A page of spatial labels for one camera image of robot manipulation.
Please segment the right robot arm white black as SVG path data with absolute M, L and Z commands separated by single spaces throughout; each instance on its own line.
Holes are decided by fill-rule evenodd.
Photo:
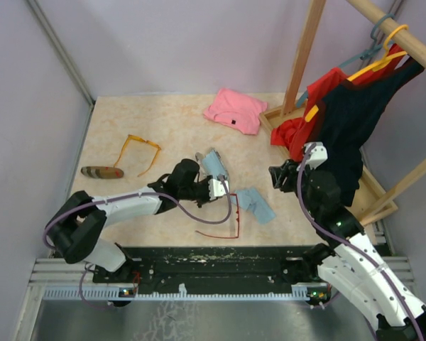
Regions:
M 376 340 L 426 340 L 426 304 L 394 274 L 343 206 L 334 176 L 292 160 L 268 171 L 275 189 L 295 193 L 323 240 L 305 253 L 304 275 L 333 285 L 363 315 Z

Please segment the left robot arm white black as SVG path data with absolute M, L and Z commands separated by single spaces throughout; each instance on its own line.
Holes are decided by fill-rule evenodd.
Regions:
M 78 191 L 48 223 L 44 240 L 51 243 L 68 264 L 86 261 L 102 267 L 120 282 L 129 280 L 133 264 L 118 244 L 100 238 L 103 229 L 138 216 L 167 212 L 182 200 L 202 206 L 225 194 L 222 176 L 208 175 L 198 180 L 199 171 L 196 161 L 185 158 L 172 173 L 135 192 L 92 197 Z

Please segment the light blue cloth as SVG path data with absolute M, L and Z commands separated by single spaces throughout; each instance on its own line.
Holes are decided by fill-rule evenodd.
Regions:
M 251 212 L 259 224 L 268 224 L 276 218 L 276 213 L 255 187 L 237 190 L 234 194 L 236 199 L 232 202 L 241 209 Z
M 226 179 L 229 179 L 228 171 L 222 163 L 221 156 L 216 149 L 212 149 L 201 161 L 204 170 L 208 175 L 217 177 L 218 175 L 224 175 Z

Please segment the map print glasses case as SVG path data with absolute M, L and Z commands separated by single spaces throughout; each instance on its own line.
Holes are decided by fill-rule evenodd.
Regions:
M 215 148 L 210 148 L 206 154 L 196 152 L 195 159 L 205 175 L 211 175 L 215 180 L 220 180 L 221 178 L 226 181 L 230 180 L 229 172 Z

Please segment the red sunglasses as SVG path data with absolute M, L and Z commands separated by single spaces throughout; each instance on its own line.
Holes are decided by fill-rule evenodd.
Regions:
M 233 216 L 234 221 L 234 233 L 231 236 L 218 236 L 218 235 L 212 235 L 212 234 L 206 234 L 204 232 L 201 232 L 199 230 L 196 230 L 195 233 L 198 235 L 201 235 L 203 237 L 212 238 L 212 239 L 223 239 L 223 240 L 234 240 L 238 239 L 241 234 L 241 227 L 240 227 L 240 207 L 239 207 L 239 199 L 237 197 L 237 194 L 232 193 L 229 195 L 229 198 L 231 199 L 231 204 L 235 204 L 235 213 Z

